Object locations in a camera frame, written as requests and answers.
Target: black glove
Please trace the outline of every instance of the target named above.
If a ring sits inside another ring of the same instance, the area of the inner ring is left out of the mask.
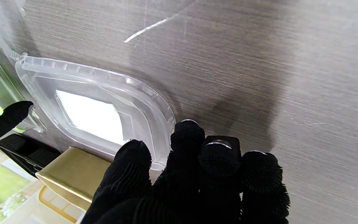
[[[0,137],[22,122],[33,105],[30,101],[19,101],[6,107],[0,116]]]
[[[82,224],[287,222],[289,198],[273,155],[241,157],[237,138],[205,139],[191,120],[175,125],[171,148],[166,168],[151,186],[145,144],[132,140],[123,145]]]

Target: scratch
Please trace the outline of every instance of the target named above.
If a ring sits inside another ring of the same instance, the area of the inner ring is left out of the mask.
[[[143,28],[142,30],[139,30],[138,32],[136,32],[136,33],[132,34],[130,37],[128,37],[128,38],[124,41],[124,43],[128,43],[129,41],[131,41],[133,38],[139,36],[140,34],[143,34],[144,32],[146,32],[146,31],[148,31],[148,30],[150,30],[150,29],[153,29],[154,27],[157,27],[157,26],[159,26],[159,25],[161,25],[161,24],[163,24],[163,23],[165,23],[165,22],[168,22],[169,20],[172,20],[173,18],[177,17],[181,12],[183,12],[184,10],[186,10],[188,7],[191,7],[191,6],[192,6],[193,4],[195,4],[195,3],[196,3],[196,2],[193,2],[193,3],[191,3],[190,5],[188,5],[187,7],[185,7],[184,9],[180,10],[178,13],[175,13],[175,14],[173,14],[173,15],[170,16],[170,17],[166,17],[165,19],[163,19],[163,20],[161,20],[161,21],[158,21],[158,22],[156,22],[156,23],[154,23],[154,24],[152,24],[152,25],[150,25],[150,26],[148,26],[148,27]]]
[[[326,123],[306,123],[306,124],[299,124],[299,125],[319,125],[319,124],[326,124]]]
[[[143,26],[146,26],[146,18],[147,18],[147,0],[145,5],[145,21],[143,22]]]
[[[295,119],[293,119],[293,118],[291,117],[291,115],[290,115],[287,111],[285,111],[285,110],[283,110],[283,111],[287,114],[288,118],[290,118],[291,120],[293,120],[294,123],[297,124],[297,125],[320,125],[320,124],[327,124],[327,123],[322,123],[322,122],[321,122],[321,123],[311,123],[311,122],[298,123],[298,122],[296,122]]]
[[[183,36],[186,36],[187,34],[187,19],[185,20],[185,28],[184,28]]]

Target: stainless steel surface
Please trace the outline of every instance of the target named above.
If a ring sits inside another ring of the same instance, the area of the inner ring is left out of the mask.
[[[290,223],[358,224],[358,1],[27,0],[24,8],[7,26],[16,50],[145,82],[177,120],[236,136],[243,152],[276,155]],[[72,145],[45,123],[48,132],[27,134]]]

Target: greenery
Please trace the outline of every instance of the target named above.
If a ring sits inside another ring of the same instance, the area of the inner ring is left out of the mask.
[[[26,178],[0,165],[0,205],[29,183],[30,181]]]
[[[13,194],[3,203],[0,209],[0,223],[10,216],[21,204],[26,201],[26,198],[20,194]]]

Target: textured fingertip grip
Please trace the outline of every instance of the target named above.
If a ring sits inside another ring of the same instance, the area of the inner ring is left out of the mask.
[[[230,142],[230,147],[224,144],[211,144],[214,140],[221,139]],[[240,141],[228,136],[208,136],[204,143],[199,162],[201,167],[216,177],[228,177],[234,175],[240,168],[241,162]]]
[[[288,216],[290,197],[287,188],[282,184],[271,193],[255,193],[251,190],[243,191],[243,211],[256,213],[262,211],[277,218]]]
[[[270,153],[247,152],[241,158],[241,182],[254,192],[270,192],[281,185],[282,168]]]
[[[196,122],[185,120],[175,125],[175,131],[171,135],[171,148],[175,156],[196,159],[204,139],[204,130]]]
[[[126,161],[138,166],[150,168],[152,156],[146,144],[142,141],[131,140],[125,143],[115,154],[113,163]]]

